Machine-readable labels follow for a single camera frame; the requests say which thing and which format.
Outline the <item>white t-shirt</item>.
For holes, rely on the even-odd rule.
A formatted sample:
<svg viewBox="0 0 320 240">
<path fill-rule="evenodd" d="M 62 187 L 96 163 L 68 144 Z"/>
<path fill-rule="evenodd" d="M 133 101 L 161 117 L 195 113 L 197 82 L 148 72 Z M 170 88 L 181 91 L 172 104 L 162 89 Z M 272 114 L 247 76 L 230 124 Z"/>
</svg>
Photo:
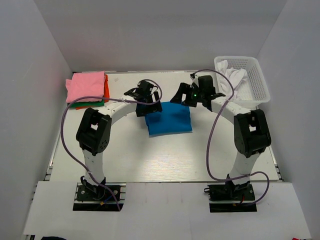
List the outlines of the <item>white t-shirt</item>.
<svg viewBox="0 0 320 240">
<path fill-rule="evenodd" d="M 248 73 L 245 69 L 235 69 L 233 67 L 229 67 L 229 63 L 227 60 L 223 60 L 217 63 L 217 71 L 226 76 L 231 83 L 234 94 L 233 100 L 237 99 L 238 90 L 240 89 L 241 84 L 244 84 L 248 80 Z M 228 98 L 232 95 L 232 89 L 227 80 L 221 76 L 217 75 L 217 80 L 219 81 L 219 90 Z"/>
</svg>

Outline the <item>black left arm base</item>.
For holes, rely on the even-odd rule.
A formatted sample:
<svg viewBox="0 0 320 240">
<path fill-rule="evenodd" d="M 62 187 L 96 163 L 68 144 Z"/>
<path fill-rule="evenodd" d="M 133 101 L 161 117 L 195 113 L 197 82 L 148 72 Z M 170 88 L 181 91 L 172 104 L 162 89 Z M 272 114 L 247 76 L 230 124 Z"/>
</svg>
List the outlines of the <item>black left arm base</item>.
<svg viewBox="0 0 320 240">
<path fill-rule="evenodd" d="M 105 188 L 100 193 L 94 193 L 78 182 L 73 208 L 74 212 L 119 212 L 125 203 L 126 184 L 108 183 L 106 185 L 115 195 L 116 203 L 112 194 Z"/>
</svg>

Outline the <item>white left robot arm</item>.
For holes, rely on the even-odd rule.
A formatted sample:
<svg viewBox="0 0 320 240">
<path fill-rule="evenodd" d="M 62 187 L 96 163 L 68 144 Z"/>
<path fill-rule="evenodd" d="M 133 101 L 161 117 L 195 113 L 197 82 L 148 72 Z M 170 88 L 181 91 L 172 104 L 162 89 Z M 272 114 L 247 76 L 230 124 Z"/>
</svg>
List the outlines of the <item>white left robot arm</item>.
<svg viewBox="0 0 320 240">
<path fill-rule="evenodd" d="M 106 184 L 103 152 L 110 142 L 112 125 L 131 113 L 144 117 L 161 112 L 161 96 L 162 90 L 155 81 L 143 79 L 137 87 L 126 91 L 120 99 L 112 100 L 106 108 L 85 110 L 76 133 L 86 167 L 85 176 L 81 179 L 84 186 L 95 191 Z"/>
</svg>

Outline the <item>blue t-shirt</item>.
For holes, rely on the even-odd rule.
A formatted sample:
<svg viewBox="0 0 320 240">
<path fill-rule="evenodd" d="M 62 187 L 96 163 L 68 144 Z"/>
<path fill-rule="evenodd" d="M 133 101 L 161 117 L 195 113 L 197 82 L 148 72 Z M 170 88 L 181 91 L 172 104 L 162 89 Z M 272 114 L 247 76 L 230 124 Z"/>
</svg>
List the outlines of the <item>blue t-shirt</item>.
<svg viewBox="0 0 320 240">
<path fill-rule="evenodd" d="M 144 117 L 150 137 L 193 131 L 188 106 L 171 102 L 163 102 L 161 106 L 162 112 L 150 113 Z"/>
</svg>

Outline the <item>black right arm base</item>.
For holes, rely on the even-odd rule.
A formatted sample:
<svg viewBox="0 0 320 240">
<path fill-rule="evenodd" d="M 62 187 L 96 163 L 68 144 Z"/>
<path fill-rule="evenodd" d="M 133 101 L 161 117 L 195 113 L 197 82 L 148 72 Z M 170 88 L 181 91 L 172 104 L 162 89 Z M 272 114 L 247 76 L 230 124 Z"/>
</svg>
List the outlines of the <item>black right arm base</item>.
<svg viewBox="0 0 320 240">
<path fill-rule="evenodd" d="M 254 213 L 257 205 L 250 181 L 235 185 L 232 181 L 209 184 L 203 192 L 208 194 L 210 213 Z"/>
</svg>

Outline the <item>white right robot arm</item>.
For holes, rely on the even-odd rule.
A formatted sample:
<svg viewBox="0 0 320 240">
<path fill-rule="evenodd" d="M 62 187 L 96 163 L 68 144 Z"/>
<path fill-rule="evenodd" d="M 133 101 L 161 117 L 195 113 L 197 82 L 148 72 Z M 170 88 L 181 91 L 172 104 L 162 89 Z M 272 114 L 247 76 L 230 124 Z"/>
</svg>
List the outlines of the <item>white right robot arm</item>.
<svg viewBox="0 0 320 240">
<path fill-rule="evenodd" d="M 233 139 L 237 154 L 231 171 L 225 178 L 215 177 L 210 170 L 210 143 L 207 143 L 205 162 L 206 170 L 211 179 L 241 188 L 250 182 L 250 177 L 258 175 L 253 167 L 260 155 L 271 145 L 271 135 L 265 113 L 261 109 L 251 110 L 232 102 L 232 97 L 216 92 L 213 78 L 210 75 L 191 75 L 192 83 L 180 83 L 176 94 L 170 100 L 173 104 L 196 107 L 198 103 L 216 113 L 213 127 L 219 117 L 233 124 Z"/>
</svg>

